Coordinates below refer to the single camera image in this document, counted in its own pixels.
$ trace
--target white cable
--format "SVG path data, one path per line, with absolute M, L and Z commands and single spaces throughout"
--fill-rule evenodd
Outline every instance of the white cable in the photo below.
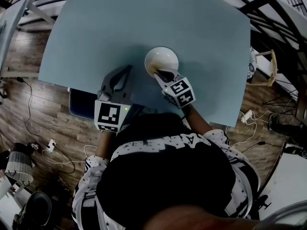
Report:
M 263 120 L 263 119 L 260 119 L 263 115 L 265 115 L 267 112 L 270 112 L 270 111 L 266 111 L 264 114 L 262 114 L 262 116 L 261 117 L 259 117 L 259 118 L 256 118 L 256 115 L 255 115 L 255 113 L 254 113 L 254 111 L 251 111 L 252 112 L 252 114 L 254 115 L 254 117 L 255 118 L 253 118 L 253 117 L 250 117 L 252 120 L 256 120 L 256 121 L 263 121 L 263 122 L 265 122 L 265 123 L 268 123 L 267 121 L 265 121 L 265 120 Z
M 260 117 L 256 118 L 254 111 L 252 113 L 254 114 L 255 119 L 260 119 L 262 118 L 267 112 L 272 113 L 271 111 L 266 111 L 264 114 L 262 114 Z
M 253 138 L 253 137 L 254 137 L 254 135 L 255 135 L 255 133 L 256 133 L 256 130 L 257 130 L 257 124 L 256 124 L 255 122 L 252 122 L 251 124 L 248 124 L 247 122 L 245 122 L 245 124 L 247 124 L 247 125 L 252 125 L 252 124 L 255 124 L 255 125 L 256 125 L 255 131 L 254 131 L 254 134 L 253 134 L 251 137 L 249 137 L 249 138 L 247 138 L 246 140 L 244 140 L 244 141 L 236 142 L 234 145 L 239 144 L 239 143 L 244 143 L 244 142 L 247 142 L 249 139 L 251 139 L 251 138 Z
M 86 158 L 87 158 L 87 155 L 86 155 L 85 147 L 94 147 L 94 148 L 97 148 L 97 146 L 85 145 L 85 146 L 84 146 L 84 153 L 85 153 Z
M 286 110 L 286 107 L 288 106 L 288 104 L 291 102 L 291 100 L 288 101 L 287 105 L 284 107 L 283 112 Z
M 88 158 L 88 157 L 87 157 L 87 155 L 86 155 L 85 147 L 94 147 L 94 148 L 97 148 L 97 146 L 85 145 L 85 146 L 84 146 L 84 153 L 85 153 L 86 158 Z M 43 155 L 44 160 L 46 160 L 46 161 L 48 161 L 48 162 L 50 162 L 50 163 L 52 163 L 52 164 L 59 164 L 59 163 L 60 163 L 60 164 L 66 165 L 66 164 L 69 164 L 69 163 L 71 163 L 71 162 L 74 162 L 74 163 L 85 163 L 85 161 L 68 161 L 67 163 L 52 162 L 52 161 L 50 161 L 50 160 L 48 160 L 48 159 L 45 158 L 44 153 L 43 153 L 44 151 L 48 151 L 48 152 L 50 152 L 50 151 L 47 150 L 47 149 L 44 149 L 44 150 L 42 150 L 42 155 Z
M 66 165 L 66 164 L 69 164 L 69 163 L 71 163 L 71 162 L 74 162 L 74 163 L 85 163 L 85 161 L 68 161 L 67 163 L 62 163 L 62 162 L 52 162 L 52 161 L 50 161 L 50 160 L 48 160 L 48 159 L 46 159 L 45 158 L 45 156 L 44 156 L 44 151 L 48 151 L 48 152 L 50 152 L 49 150 L 47 150 L 47 149 L 44 149 L 44 150 L 42 150 L 42 155 L 43 155 L 43 158 L 44 158 L 44 160 L 46 160 L 46 161 L 48 161 L 48 162 L 50 162 L 50 163 L 52 163 L 52 164 L 64 164 L 64 165 Z

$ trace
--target table top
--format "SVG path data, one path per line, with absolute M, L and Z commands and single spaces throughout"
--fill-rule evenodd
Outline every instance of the table top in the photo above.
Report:
M 0 69 L 5 62 L 14 31 L 28 2 L 29 0 L 21 0 L 0 14 L 0 25 L 2 26 L 6 21 L 6 25 L 0 34 Z
M 222 0 L 67 0 L 50 34 L 39 80 L 97 93 L 105 75 L 131 64 L 131 100 L 176 112 L 144 67 L 148 51 L 165 46 L 177 54 L 199 113 L 207 122 L 235 126 L 249 44 L 249 19 Z

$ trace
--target power strip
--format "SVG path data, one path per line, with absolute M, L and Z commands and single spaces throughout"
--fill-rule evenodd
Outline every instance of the power strip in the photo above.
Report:
M 55 146 L 56 146 L 56 141 L 51 139 L 49 145 L 47 146 L 48 151 L 52 152 Z
M 247 113 L 245 113 L 242 117 L 241 117 L 241 121 L 242 123 L 246 123 L 246 121 L 248 121 L 253 115 L 252 110 L 248 110 Z

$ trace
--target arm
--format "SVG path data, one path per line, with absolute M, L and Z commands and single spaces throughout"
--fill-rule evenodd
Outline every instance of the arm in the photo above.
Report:
M 111 159 L 111 144 L 113 139 L 116 137 L 116 133 L 103 131 L 100 136 L 99 144 L 96 149 L 95 156 L 105 159 Z
M 196 109 L 191 105 L 189 114 L 186 116 L 187 122 L 189 123 L 191 129 L 203 135 L 210 130 L 213 130 L 211 126 L 199 115 Z
M 103 131 L 95 155 L 89 156 L 85 161 L 84 174 L 75 188 L 72 199 L 72 216 L 80 229 L 83 229 L 82 224 L 95 225 L 98 218 L 103 218 L 102 214 L 94 213 L 100 207 L 95 201 L 96 188 L 111 158 L 110 147 L 115 136 L 113 132 Z

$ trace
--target power cable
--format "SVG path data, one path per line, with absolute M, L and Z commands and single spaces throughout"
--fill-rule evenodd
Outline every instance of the power cable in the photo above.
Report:
M 15 79 L 15 80 L 17 80 L 18 82 L 25 83 L 25 84 L 27 84 L 27 85 L 29 86 L 29 88 L 30 88 L 30 98 L 29 98 L 29 101 L 28 101 L 29 118 L 27 119 L 27 121 L 25 121 L 24 126 L 25 126 L 26 130 L 27 130 L 31 135 L 36 136 L 36 137 L 39 137 L 39 138 L 43 141 L 43 143 L 45 144 L 45 146 L 48 147 L 48 144 L 44 141 L 44 139 L 43 139 L 40 135 L 37 135 L 37 134 L 32 133 L 32 132 L 29 130 L 29 128 L 27 127 L 27 123 L 28 123 L 28 122 L 30 121 L 30 119 L 31 119 L 31 110 L 30 110 L 30 106 L 31 106 L 32 99 L 33 99 L 32 87 L 31 87 L 26 81 L 24 81 L 23 78 L 20 78 L 20 77 L 18 77 L 18 78 L 1 78 L 1 79 Z M 70 159 L 70 157 L 68 157 L 60 148 L 58 148 L 58 147 L 56 147 L 56 146 L 55 146 L 55 148 L 58 149 L 62 154 L 64 154 L 64 156 L 67 157 L 67 158 L 70 160 L 70 162 L 72 163 L 72 165 L 73 165 L 73 171 L 72 171 L 72 172 L 65 172 L 65 171 L 59 171 L 59 172 L 63 172 L 63 173 L 66 173 L 66 174 L 74 173 L 75 170 L 76 170 L 76 167 L 75 167 L 73 161 Z
M 256 130 L 257 130 L 257 124 L 256 124 L 255 122 L 252 122 L 251 124 L 248 124 L 247 122 L 245 122 L 245 124 L 247 124 L 247 125 L 252 125 L 252 124 L 255 124 L 255 125 L 256 125 L 256 128 L 255 128 L 255 130 L 254 130 L 253 135 L 252 135 L 251 137 L 247 138 L 247 139 L 246 139 L 246 140 L 244 140 L 244 141 L 239 141 L 239 142 L 236 142 L 234 145 L 239 144 L 239 143 L 245 143 L 245 142 L 247 142 L 249 139 L 251 139 L 251 138 L 253 138 L 253 137 L 254 137 L 254 135 L 255 135 L 255 133 L 256 133 Z
M 252 147 L 254 147 L 254 146 L 256 146 L 256 145 L 262 146 L 262 145 L 265 145 L 265 144 L 268 144 L 268 145 L 271 145 L 271 146 L 275 146 L 275 147 L 280 147 L 280 148 L 282 148 L 282 146 L 277 146 L 277 145 L 273 145 L 273 144 L 270 144 L 270 143 L 266 143 L 265 141 L 260 141 L 260 142 L 258 142 L 258 143 L 256 143 L 256 144 L 250 146 L 249 148 L 247 148 L 247 149 L 246 149 L 245 151 L 243 151 L 242 153 L 246 152 L 248 149 L 250 149 L 250 148 L 252 148 Z

